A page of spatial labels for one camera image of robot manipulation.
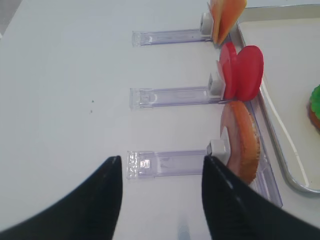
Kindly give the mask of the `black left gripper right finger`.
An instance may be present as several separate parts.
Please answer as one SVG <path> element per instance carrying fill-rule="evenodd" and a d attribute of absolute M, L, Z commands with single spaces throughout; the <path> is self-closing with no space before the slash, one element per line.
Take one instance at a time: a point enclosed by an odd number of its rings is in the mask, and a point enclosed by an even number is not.
<path fill-rule="evenodd" d="M 252 190 L 218 158 L 204 157 L 202 206 L 213 240 L 318 240 L 319 228 Z"/>

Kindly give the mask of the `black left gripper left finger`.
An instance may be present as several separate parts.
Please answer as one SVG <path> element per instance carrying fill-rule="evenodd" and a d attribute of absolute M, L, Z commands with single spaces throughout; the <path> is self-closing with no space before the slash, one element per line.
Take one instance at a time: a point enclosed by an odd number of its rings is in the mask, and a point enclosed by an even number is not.
<path fill-rule="evenodd" d="M 122 198 L 122 159 L 111 156 L 67 196 L 39 214 L 2 231 L 0 238 L 111 240 Z"/>

